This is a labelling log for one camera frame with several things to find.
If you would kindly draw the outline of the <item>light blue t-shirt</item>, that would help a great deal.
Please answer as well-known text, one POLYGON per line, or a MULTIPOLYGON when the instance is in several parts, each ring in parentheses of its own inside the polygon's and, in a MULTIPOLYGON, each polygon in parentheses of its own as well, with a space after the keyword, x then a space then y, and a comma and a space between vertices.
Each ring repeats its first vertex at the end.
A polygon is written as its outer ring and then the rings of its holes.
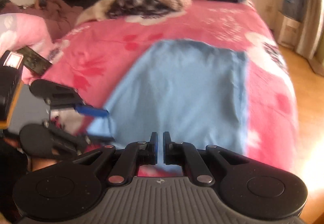
POLYGON ((243 154, 248 132, 248 56, 193 40, 155 43, 104 104, 109 118, 87 131, 117 148, 169 132, 198 149, 215 144, 243 154))

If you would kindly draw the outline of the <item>black smartphone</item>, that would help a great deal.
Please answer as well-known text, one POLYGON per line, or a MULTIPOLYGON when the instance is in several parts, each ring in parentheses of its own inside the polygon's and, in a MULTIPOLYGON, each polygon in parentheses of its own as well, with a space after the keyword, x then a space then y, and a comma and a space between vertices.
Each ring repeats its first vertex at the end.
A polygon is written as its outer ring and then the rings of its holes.
POLYGON ((24 66, 37 76, 43 76, 43 74, 52 66, 50 61, 28 46, 18 49, 17 53, 24 56, 24 66))

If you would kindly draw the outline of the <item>pink floral blanket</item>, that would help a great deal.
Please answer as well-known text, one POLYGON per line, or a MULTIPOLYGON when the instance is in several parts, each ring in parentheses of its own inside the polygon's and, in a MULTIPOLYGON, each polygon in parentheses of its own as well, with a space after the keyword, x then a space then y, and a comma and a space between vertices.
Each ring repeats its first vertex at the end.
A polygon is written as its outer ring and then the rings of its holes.
POLYGON ((123 148, 152 132, 216 144, 283 170, 295 161, 296 98, 286 63, 251 5, 194 1, 160 18, 83 24, 58 42, 44 79, 77 89, 110 117, 64 112, 73 133, 123 148))

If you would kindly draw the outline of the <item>mauve puffer jacket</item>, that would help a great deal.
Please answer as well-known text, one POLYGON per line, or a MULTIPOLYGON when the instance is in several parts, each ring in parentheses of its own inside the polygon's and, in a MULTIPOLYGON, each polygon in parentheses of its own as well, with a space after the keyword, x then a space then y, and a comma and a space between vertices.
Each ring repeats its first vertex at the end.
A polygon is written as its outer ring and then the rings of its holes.
POLYGON ((82 11, 82 7, 70 6, 63 0, 46 0, 44 7, 41 7, 37 0, 25 8, 10 0, 1 0, 1 14, 24 13, 43 18, 53 41, 62 38, 74 28, 82 11))

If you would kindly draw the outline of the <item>cream white sweater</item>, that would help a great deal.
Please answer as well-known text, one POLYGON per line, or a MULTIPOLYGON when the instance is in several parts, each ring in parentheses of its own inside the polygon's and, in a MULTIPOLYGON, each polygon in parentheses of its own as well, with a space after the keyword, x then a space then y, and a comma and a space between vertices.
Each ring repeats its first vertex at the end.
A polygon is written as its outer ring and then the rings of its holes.
POLYGON ((108 18, 108 12, 112 9, 117 0, 99 0, 94 5, 85 9, 75 22, 75 26, 79 26, 85 22, 102 21, 108 18))

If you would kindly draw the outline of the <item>dark plaid shirt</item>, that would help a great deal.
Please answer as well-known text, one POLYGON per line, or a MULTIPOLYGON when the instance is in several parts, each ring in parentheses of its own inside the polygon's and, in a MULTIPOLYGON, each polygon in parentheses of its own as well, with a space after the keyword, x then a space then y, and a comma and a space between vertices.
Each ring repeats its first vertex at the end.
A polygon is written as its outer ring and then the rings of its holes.
POLYGON ((140 16, 147 19, 159 18, 171 12, 174 10, 157 0, 115 0, 106 15, 109 18, 140 16))

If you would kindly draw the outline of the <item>white water dispenser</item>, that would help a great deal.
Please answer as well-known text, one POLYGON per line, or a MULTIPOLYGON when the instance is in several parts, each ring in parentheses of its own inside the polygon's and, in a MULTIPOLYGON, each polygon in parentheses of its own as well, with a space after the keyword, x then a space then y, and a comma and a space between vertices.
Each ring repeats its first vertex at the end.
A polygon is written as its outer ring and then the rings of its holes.
POLYGON ((275 41, 281 46, 294 50, 298 43, 300 25, 299 21, 277 11, 274 28, 275 41))

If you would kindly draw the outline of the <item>blue water bottle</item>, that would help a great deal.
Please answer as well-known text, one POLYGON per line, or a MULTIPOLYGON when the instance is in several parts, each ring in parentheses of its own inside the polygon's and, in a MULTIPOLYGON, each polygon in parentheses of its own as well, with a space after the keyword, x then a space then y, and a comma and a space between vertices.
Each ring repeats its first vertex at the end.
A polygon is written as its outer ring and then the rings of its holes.
POLYGON ((304 17, 305 0, 283 0, 281 12, 283 15, 301 22, 304 17))

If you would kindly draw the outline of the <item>beige curtain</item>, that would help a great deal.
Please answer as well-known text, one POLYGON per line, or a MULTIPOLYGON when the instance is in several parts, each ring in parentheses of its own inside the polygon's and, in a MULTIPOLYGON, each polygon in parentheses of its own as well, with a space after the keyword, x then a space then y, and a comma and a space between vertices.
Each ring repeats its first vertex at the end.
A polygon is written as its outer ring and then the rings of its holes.
POLYGON ((304 16, 300 26, 295 52, 312 59, 323 32, 323 0, 305 0, 304 16))

